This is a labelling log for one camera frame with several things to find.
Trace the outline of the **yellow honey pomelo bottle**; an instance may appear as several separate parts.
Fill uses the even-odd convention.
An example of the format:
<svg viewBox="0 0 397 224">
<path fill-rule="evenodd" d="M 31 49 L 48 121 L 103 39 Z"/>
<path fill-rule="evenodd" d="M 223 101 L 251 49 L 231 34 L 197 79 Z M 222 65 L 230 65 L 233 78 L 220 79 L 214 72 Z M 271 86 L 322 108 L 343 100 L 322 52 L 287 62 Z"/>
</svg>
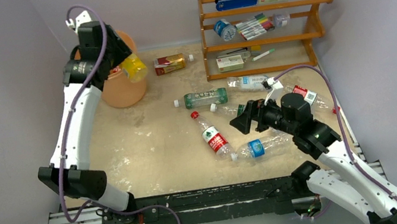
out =
<svg viewBox="0 0 397 224">
<path fill-rule="evenodd" d="M 148 68 L 135 53 L 132 53 L 123 60 L 123 62 L 119 64 L 119 67 L 132 83 L 142 81 L 146 78 L 148 73 Z"/>
</svg>

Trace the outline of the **clear bottle blue label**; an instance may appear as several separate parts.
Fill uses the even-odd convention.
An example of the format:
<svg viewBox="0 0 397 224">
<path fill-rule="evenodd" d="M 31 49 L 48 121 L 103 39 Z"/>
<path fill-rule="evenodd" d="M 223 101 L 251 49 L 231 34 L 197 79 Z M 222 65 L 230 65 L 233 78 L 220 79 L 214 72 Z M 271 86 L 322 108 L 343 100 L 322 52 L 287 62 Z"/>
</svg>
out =
<svg viewBox="0 0 397 224">
<path fill-rule="evenodd" d="M 235 157 L 239 162 L 263 160 L 286 153 L 292 145 L 292 138 L 287 134 L 269 135 L 243 144 L 236 151 Z"/>
</svg>

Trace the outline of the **red white Nongfu bottle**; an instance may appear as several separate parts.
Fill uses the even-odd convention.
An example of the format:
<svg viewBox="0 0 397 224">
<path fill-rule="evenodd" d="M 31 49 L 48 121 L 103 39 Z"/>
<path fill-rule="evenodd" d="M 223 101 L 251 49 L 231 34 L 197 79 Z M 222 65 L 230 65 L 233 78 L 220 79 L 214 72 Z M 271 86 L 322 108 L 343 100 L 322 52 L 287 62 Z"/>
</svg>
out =
<svg viewBox="0 0 397 224">
<path fill-rule="evenodd" d="M 228 140 L 208 119 L 201 116 L 197 111 L 192 112 L 190 115 L 193 121 L 195 121 L 201 129 L 203 140 L 217 156 L 231 159 L 232 161 L 237 160 L 238 156 Z"/>
</svg>

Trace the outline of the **green tea bottle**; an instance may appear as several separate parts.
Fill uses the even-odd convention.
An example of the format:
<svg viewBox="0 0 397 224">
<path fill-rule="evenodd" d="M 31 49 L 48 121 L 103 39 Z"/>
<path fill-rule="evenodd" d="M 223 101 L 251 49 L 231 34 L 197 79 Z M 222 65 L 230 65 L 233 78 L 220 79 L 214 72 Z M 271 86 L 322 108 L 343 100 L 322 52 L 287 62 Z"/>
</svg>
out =
<svg viewBox="0 0 397 224">
<path fill-rule="evenodd" d="M 186 109 L 194 109 L 214 103 L 219 105 L 225 104 L 229 101 L 228 97 L 228 93 L 223 87 L 204 92 L 186 94 L 182 99 L 174 100 L 173 105 L 176 108 L 184 106 Z"/>
</svg>

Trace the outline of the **red label water bottle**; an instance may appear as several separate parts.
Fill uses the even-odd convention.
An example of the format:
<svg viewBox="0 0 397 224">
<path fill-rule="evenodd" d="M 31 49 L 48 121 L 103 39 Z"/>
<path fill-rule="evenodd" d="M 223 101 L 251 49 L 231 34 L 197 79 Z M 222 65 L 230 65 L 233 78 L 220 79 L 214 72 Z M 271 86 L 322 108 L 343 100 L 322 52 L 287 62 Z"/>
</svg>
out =
<svg viewBox="0 0 397 224">
<path fill-rule="evenodd" d="M 309 103 L 312 111 L 314 112 L 321 111 L 323 113 L 338 113 L 337 109 L 334 107 L 333 100 L 329 97 L 326 97 L 318 92 L 314 92 L 298 85 L 294 86 L 288 84 L 284 88 L 285 92 L 287 93 L 301 94 L 304 100 Z"/>
</svg>

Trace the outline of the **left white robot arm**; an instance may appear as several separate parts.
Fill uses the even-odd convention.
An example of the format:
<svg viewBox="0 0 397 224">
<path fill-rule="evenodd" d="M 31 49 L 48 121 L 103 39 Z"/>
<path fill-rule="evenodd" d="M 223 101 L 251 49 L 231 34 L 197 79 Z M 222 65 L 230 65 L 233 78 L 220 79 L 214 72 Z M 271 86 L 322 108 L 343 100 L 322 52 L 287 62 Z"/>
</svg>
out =
<svg viewBox="0 0 397 224">
<path fill-rule="evenodd" d="M 48 166 L 40 167 L 38 179 L 58 194 L 61 209 L 69 222 L 65 198 L 83 199 L 84 206 L 96 204 L 115 212 L 123 224 L 138 219 L 136 199 L 130 192 L 108 182 L 104 171 L 90 168 L 90 139 L 96 108 L 110 70 L 132 54 L 132 50 L 110 26 L 98 21 L 76 28 L 79 43 L 63 68 L 64 108 L 58 141 Z"/>
</svg>

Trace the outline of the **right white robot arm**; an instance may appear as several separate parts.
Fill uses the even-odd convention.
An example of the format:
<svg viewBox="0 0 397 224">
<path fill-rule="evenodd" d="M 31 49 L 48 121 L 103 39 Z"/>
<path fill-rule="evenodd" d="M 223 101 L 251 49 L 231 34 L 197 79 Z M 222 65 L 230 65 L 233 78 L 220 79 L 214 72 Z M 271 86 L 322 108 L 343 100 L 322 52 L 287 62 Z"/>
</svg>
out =
<svg viewBox="0 0 397 224">
<path fill-rule="evenodd" d="M 294 144 L 307 155 L 331 168 L 334 178 L 311 161 L 292 173 L 299 195 L 324 196 L 361 219 L 364 224 L 397 224 L 397 186 L 388 182 L 359 158 L 347 141 L 330 126 L 314 119 L 311 106 L 301 94 L 288 93 L 275 100 L 250 100 L 230 125 L 243 134 L 268 128 L 293 136 Z"/>
</svg>

